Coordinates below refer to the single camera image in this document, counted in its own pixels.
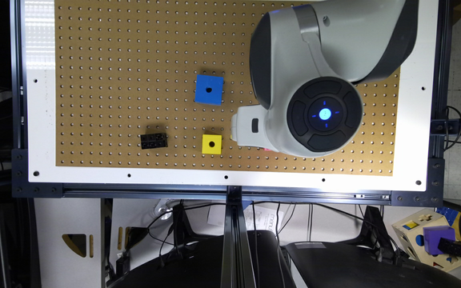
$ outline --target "black block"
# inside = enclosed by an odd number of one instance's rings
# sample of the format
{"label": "black block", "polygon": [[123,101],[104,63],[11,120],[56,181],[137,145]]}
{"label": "black block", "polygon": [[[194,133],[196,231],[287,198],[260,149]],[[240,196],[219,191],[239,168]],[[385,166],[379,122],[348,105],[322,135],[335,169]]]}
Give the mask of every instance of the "black block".
{"label": "black block", "polygon": [[140,135],[142,149],[154,149],[168,147],[165,133]]}
{"label": "black block", "polygon": [[445,254],[461,257],[461,243],[454,242],[449,239],[441,238],[439,242],[439,250]]}

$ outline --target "blue cube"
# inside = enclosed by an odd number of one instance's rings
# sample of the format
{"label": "blue cube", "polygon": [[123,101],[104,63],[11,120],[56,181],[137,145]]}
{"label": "blue cube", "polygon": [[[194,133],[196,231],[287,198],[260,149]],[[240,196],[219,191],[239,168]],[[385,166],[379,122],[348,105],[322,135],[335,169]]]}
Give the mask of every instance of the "blue cube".
{"label": "blue cube", "polygon": [[202,104],[222,105],[223,77],[197,75],[195,101]]}

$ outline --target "black lego brick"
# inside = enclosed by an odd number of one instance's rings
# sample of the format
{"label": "black lego brick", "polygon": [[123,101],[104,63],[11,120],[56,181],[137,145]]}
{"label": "black lego brick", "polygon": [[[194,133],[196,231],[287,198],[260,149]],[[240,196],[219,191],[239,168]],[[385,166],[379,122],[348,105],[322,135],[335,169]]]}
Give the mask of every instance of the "black lego brick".
{"label": "black lego brick", "polygon": [[140,135],[142,140],[142,149],[154,149],[168,147],[166,133],[144,134]]}

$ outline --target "white frame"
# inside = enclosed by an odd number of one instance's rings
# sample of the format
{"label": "white frame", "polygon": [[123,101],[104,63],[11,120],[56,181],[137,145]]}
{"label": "white frame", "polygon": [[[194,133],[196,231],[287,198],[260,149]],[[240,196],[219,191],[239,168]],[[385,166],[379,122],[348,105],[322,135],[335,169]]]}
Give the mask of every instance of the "white frame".
{"label": "white frame", "polygon": [[334,192],[426,189],[438,0],[419,1],[415,48],[401,66],[391,176],[56,166],[54,0],[24,3],[30,182],[277,186]]}

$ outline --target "black stand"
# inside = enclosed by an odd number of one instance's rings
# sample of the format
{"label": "black stand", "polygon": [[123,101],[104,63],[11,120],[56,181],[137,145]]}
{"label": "black stand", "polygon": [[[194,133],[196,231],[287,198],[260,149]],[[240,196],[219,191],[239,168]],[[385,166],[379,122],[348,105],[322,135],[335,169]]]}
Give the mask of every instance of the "black stand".
{"label": "black stand", "polygon": [[227,187],[221,288],[255,288],[241,186]]}

